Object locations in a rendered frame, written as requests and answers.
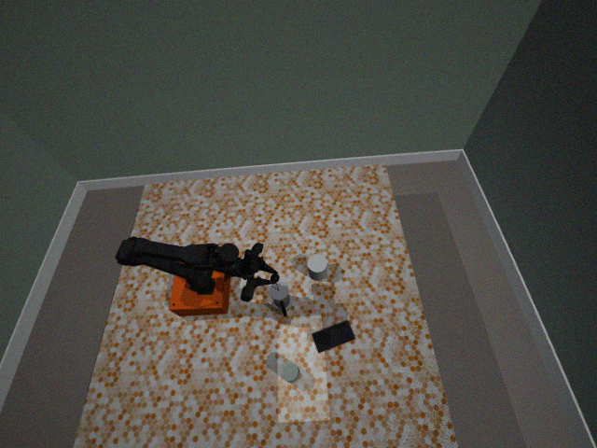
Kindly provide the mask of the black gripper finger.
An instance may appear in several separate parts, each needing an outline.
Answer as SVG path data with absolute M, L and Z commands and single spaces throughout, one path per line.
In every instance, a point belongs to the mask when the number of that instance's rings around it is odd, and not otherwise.
M 259 287 L 259 286 L 272 285 L 272 284 L 276 284 L 276 282 L 258 277 L 257 284 L 256 284 L 255 288 Z
M 263 272 L 276 273 L 276 274 L 278 273 L 264 261 L 263 256 L 261 257 L 260 264 L 259 264 L 258 268 L 260 271 L 263 271 Z

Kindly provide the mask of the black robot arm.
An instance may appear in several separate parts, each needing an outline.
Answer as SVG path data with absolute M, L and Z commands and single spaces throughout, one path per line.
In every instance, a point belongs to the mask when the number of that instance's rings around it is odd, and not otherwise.
M 116 259 L 122 265 L 145 265 L 184 278 L 190 285 L 189 290 L 197 292 L 197 295 L 213 295 L 213 271 L 229 274 L 232 264 L 237 260 L 240 264 L 235 272 L 239 276 L 248 279 L 250 274 L 258 272 L 260 259 L 256 251 L 246 249 L 243 259 L 237 259 L 238 256 L 238 247 L 231 243 L 222 246 L 214 243 L 179 246 L 133 236 L 122 241 Z

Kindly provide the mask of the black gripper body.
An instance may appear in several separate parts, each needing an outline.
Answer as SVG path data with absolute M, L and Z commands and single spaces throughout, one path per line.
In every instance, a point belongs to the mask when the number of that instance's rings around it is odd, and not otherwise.
M 251 248 L 251 250 L 256 251 L 257 258 L 261 259 L 261 257 L 258 256 L 258 254 L 262 253 L 263 244 L 256 243 Z M 229 272 L 229 275 L 232 277 L 237 276 L 237 277 L 242 278 L 243 280 L 246 280 L 247 278 L 243 278 L 243 277 L 239 276 L 238 274 L 236 274 L 236 272 L 235 272 L 235 269 L 239 269 L 239 264 L 240 263 L 237 263 L 237 260 L 234 261 L 234 263 L 232 264 L 231 270 Z M 252 275 L 250 274 L 250 277 L 247 279 L 246 285 L 243 287 L 242 294 L 241 294 L 242 301 L 249 302 L 250 300 L 253 299 L 255 286 L 257 284 L 257 279 L 254 278 L 254 275 L 255 275 L 254 273 Z

